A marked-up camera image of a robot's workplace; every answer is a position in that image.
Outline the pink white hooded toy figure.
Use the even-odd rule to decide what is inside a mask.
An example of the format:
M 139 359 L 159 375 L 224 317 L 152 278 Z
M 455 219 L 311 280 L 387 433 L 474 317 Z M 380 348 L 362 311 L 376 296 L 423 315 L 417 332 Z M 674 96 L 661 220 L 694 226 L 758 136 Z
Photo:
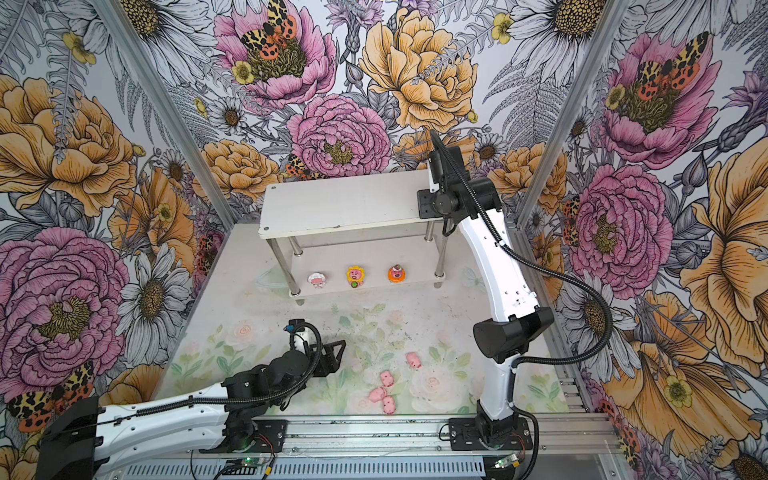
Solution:
M 307 282 L 315 289 L 323 289 L 327 284 L 327 277 L 322 272 L 312 272 L 308 275 Z

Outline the pink toy with yellow flower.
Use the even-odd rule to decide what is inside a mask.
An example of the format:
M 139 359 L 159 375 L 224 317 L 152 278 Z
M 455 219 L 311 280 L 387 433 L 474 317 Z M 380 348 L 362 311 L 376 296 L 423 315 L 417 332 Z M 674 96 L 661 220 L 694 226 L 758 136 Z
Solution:
M 365 270 L 361 266 L 351 266 L 346 271 L 346 279 L 351 288 L 359 288 L 364 284 Z

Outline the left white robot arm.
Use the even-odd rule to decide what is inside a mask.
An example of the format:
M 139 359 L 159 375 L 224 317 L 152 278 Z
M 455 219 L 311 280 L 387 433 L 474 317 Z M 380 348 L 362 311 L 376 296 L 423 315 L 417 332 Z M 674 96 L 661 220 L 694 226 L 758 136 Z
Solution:
M 289 347 L 267 364 L 233 374 L 194 392 L 138 404 L 76 401 L 43 432 L 39 479 L 91 479 L 99 470 L 185 449 L 247 448 L 254 421 L 270 408 L 286 409 L 315 378 L 336 373 L 343 340 L 325 342 L 303 319 L 285 328 Z

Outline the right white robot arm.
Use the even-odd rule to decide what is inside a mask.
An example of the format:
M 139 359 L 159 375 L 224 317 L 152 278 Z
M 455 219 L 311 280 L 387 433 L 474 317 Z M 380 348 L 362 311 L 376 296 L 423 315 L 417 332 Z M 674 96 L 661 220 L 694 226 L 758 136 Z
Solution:
M 520 268 L 506 249 L 504 213 L 495 185 L 488 178 L 472 179 L 462 152 L 447 147 L 429 133 L 432 150 L 427 168 L 428 188 L 417 193 L 419 215 L 442 219 L 443 235 L 459 231 L 470 247 L 490 302 L 489 319 L 476 323 L 473 338 L 484 356 L 484 385 L 473 425 L 449 423 L 456 450 L 486 448 L 523 451 L 533 445 L 530 420 L 514 405 L 514 360 L 528 352 L 554 320 L 550 308 L 539 304 Z

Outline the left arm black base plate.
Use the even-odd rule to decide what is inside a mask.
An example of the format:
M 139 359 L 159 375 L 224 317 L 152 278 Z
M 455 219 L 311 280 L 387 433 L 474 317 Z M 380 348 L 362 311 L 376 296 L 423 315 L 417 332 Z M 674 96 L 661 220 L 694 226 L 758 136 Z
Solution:
M 286 420 L 228 420 L 224 439 L 208 454 L 280 453 L 286 438 Z

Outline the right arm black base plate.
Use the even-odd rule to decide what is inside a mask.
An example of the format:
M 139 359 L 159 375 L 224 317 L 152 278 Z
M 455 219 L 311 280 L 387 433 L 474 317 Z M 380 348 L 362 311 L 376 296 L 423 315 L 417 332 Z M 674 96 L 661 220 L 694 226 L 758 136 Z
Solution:
M 533 447 L 531 429 L 525 418 L 512 415 L 503 420 L 480 416 L 448 420 L 449 442 L 453 451 L 529 451 Z

